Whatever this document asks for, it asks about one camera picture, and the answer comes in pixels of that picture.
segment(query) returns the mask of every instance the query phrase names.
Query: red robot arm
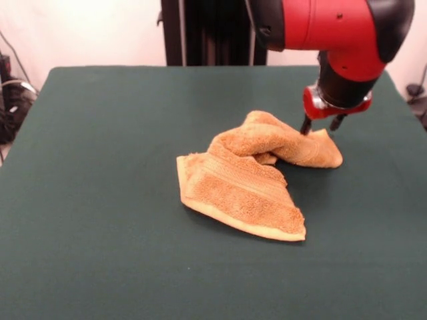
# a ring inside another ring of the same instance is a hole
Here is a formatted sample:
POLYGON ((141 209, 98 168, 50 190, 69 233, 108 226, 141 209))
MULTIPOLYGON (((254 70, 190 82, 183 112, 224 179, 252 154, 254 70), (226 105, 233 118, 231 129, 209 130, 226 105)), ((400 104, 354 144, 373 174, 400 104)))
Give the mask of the red robot arm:
POLYGON ((246 0, 257 38, 269 50, 318 50, 320 76, 304 90, 306 120, 365 111, 371 90, 405 40, 414 0, 246 0))

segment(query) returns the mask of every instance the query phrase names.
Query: towel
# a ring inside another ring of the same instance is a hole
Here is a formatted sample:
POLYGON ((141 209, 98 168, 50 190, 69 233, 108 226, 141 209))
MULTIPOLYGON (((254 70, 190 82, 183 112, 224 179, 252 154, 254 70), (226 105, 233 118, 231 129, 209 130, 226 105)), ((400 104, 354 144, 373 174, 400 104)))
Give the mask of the towel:
POLYGON ((177 157, 181 202, 258 237, 304 241, 304 216, 274 165, 337 168, 343 158, 323 129, 301 135, 272 114, 252 111, 213 138, 206 152, 177 157))

